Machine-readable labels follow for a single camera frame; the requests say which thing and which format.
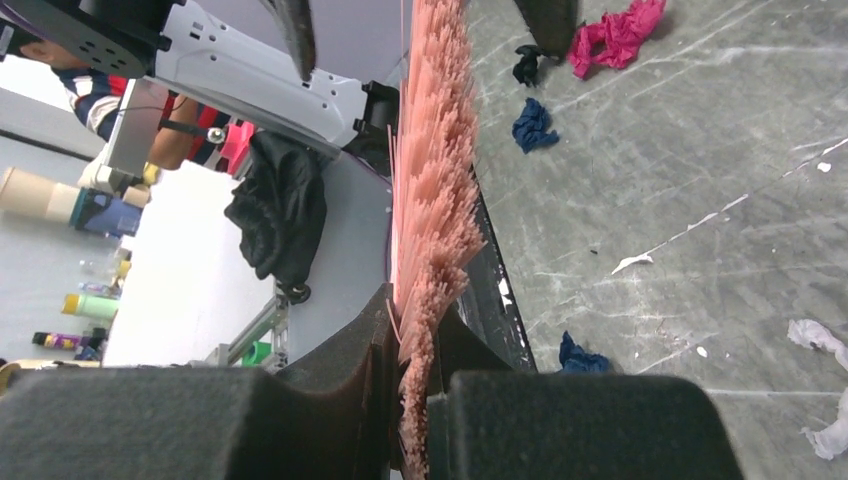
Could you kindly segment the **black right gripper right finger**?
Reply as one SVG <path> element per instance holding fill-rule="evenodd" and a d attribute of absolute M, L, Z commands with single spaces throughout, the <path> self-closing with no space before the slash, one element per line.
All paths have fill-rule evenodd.
<path fill-rule="evenodd" d="M 720 415 L 668 376 L 512 369 L 449 310 L 427 402 L 433 479 L 739 479 Z"/>

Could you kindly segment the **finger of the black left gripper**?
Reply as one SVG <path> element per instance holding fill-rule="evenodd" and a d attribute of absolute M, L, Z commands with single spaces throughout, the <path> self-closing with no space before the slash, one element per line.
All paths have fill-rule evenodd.
<path fill-rule="evenodd" d="M 317 48 L 309 0 L 260 0 L 281 30 L 300 78 L 310 81 L 316 68 Z"/>

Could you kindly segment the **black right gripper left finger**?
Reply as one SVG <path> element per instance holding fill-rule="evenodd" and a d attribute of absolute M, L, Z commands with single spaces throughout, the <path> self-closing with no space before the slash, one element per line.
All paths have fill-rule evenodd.
<path fill-rule="evenodd" d="M 385 479 L 396 341 L 389 285 L 277 374 L 64 367 L 1 400 L 5 479 Z"/>

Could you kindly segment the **pink hand brush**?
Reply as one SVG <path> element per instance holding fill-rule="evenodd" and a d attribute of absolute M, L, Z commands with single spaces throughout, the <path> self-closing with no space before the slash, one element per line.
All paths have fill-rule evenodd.
<path fill-rule="evenodd" d="M 398 131 L 390 138 L 390 319 L 398 342 L 400 471 L 424 479 L 427 383 L 435 337 L 484 246 L 472 175 L 478 133 L 471 43 L 461 1 L 416 1 Z"/>

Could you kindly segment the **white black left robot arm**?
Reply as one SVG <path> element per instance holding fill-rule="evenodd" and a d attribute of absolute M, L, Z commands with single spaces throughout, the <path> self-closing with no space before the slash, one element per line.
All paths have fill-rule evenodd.
<path fill-rule="evenodd" d="M 398 91 L 316 68 L 308 2 L 265 6 L 284 51 L 195 1 L 4 1 L 1 11 L 104 73 L 156 81 L 328 156 L 386 161 Z"/>

